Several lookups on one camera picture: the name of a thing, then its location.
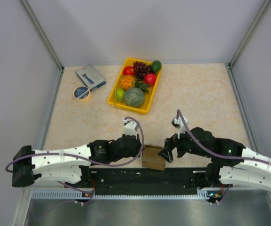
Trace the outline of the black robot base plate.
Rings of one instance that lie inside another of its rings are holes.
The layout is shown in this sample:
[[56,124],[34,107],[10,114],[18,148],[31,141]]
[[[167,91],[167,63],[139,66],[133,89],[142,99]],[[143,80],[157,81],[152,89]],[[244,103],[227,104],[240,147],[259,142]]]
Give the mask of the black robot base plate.
[[219,177],[207,177],[206,168],[147,168],[81,167],[81,181],[68,185],[95,188],[96,195],[182,195],[197,194],[197,189],[221,187]]

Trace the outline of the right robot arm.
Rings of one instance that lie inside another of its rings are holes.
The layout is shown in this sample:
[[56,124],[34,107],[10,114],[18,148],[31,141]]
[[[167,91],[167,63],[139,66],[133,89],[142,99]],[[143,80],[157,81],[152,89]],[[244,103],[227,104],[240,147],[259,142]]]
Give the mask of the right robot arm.
[[171,163],[173,149],[178,158],[189,153],[211,160],[204,175],[209,186],[240,185],[271,192],[271,158],[242,143],[214,137],[210,131],[196,127],[167,138],[158,155]]

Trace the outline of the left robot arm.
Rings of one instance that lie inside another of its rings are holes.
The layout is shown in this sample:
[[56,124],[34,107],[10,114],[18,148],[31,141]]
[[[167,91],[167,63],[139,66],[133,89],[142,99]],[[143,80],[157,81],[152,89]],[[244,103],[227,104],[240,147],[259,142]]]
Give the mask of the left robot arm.
[[135,159],[143,149],[139,136],[123,135],[117,140],[96,140],[60,150],[34,150],[23,146],[9,164],[13,187],[27,187],[35,181],[66,182],[88,186],[87,168],[92,165],[116,167],[123,158]]

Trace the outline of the brown cardboard paper box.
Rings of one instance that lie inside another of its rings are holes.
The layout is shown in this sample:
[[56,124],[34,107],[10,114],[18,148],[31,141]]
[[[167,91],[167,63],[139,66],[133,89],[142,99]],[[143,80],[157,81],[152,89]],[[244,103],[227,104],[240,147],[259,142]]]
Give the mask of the brown cardboard paper box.
[[142,167],[164,171],[165,159],[158,155],[161,150],[161,146],[145,145],[141,156]]

